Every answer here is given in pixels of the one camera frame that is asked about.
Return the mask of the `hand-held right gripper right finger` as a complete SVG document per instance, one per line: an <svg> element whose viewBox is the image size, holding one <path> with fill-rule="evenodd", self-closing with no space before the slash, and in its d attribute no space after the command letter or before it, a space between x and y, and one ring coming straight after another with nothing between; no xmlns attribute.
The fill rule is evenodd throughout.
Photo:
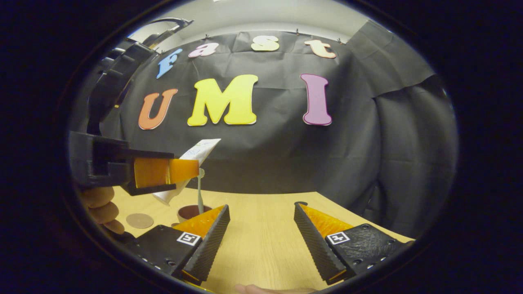
<svg viewBox="0 0 523 294"><path fill-rule="evenodd" d="M369 223L349 225L296 202L294 221L321 278L328 285L380 268L413 245Z"/></svg>

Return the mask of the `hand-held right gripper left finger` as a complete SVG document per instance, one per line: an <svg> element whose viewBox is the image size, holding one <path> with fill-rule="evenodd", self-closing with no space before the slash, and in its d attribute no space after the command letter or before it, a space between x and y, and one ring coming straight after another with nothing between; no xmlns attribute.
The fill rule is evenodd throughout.
<svg viewBox="0 0 523 294"><path fill-rule="evenodd" d="M206 281L230 222L228 205L204 212L179 225L155 226L124 248L146 264L181 281Z"/></svg>

